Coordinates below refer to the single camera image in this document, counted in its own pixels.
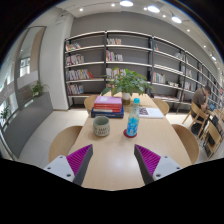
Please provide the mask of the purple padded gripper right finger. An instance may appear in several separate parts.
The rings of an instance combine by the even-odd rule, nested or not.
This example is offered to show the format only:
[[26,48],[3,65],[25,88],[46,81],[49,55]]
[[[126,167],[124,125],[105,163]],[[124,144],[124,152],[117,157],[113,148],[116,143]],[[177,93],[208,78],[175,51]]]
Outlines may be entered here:
[[182,169],[182,167],[169,156],[160,156],[140,145],[134,146],[134,155],[139,164],[145,185]]

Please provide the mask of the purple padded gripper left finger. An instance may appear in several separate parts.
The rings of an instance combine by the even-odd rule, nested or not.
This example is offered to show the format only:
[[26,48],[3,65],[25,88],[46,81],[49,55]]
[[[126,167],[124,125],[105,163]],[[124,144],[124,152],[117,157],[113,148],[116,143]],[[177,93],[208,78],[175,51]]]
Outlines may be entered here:
[[57,156],[44,170],[81,186],[92,155],[93,145],[90,144],[68,156]]

